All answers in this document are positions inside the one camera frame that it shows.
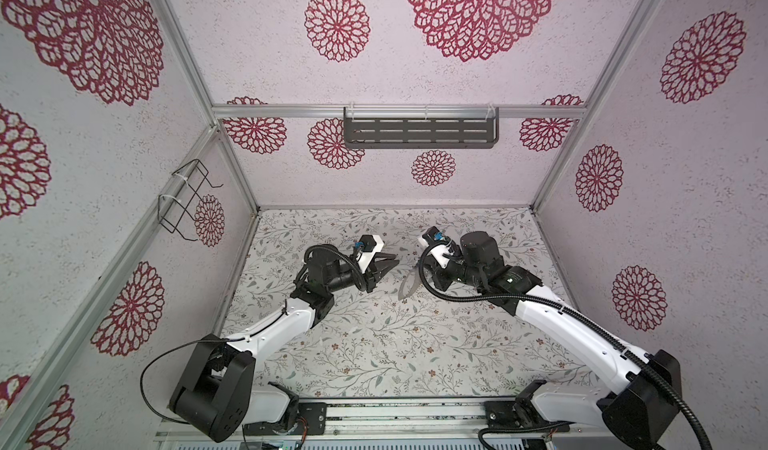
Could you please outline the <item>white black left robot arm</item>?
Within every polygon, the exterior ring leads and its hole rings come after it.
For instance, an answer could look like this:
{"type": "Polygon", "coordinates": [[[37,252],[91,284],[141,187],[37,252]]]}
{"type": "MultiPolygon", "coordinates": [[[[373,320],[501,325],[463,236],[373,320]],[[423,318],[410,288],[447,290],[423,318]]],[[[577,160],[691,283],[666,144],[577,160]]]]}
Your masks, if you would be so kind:
{"type": "Polygon", "coordinates": [[[267,425],[281,433],[300,426],[299,396],[278,383],[256,386],[259,367],[294,338],[318,326],[341,290],[372,292],[399,264],[376,235],[365,235],[343,254],[330,244],[309,247],[294,289],[279,308],[245,329],[191,343],[192,353],[171,394],[172,419],[216,443],[237,429],[267,425]]]}

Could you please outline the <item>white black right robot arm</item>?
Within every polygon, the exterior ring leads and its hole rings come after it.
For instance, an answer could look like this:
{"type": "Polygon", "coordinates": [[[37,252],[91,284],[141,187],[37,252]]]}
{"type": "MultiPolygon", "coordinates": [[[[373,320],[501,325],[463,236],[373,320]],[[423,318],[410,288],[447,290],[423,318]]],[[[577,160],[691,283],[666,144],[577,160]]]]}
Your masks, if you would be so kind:
{"type": "Polygon", "coordinates": [[[588,390],[548,381],[529,385],[517,400],[522,427],[585,424],[607,429],[632,449],[658,448],[680,410],[648,373],[655,371],[680,393],[681,367],[674,356],[648,353],[592,323],[536,275],[506,264],[496,240],[484,231],[454,241],[431,227],[419,243],[424,251],[417,271],[432,295],[449,300],[452,284],[467,285],[544,332],[597,376],[597,387],[588,390]]]}

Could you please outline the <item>grey slotted wall shelf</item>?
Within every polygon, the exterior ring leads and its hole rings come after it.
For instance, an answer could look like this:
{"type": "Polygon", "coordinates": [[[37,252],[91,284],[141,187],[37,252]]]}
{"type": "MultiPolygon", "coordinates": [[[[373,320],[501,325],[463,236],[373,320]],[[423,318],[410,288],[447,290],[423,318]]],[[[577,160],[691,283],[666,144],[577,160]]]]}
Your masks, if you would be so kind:
{"type": "Polygon", "coordinates": [[[344,144],[355,150],[485,150],[499,141],[499,119],[358,117],[344,108],[344,144]]]}

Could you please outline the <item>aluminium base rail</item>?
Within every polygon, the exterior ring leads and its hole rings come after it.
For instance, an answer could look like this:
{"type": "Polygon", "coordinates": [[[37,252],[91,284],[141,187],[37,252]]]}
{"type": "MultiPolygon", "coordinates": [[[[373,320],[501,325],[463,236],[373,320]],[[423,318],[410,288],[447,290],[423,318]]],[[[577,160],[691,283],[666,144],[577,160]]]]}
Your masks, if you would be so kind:
{"type": "Polygon", "coordinates": [[[163,422],[150,449],[496,449],[603,448],[611,434],[571,424],[558,430],[505,434],[513,424],[513,396],[429,398],[310,398],[299,403],[302,417],[287,433],[265,424],[239,426],[216,443],[192,426],[163,422]]]}

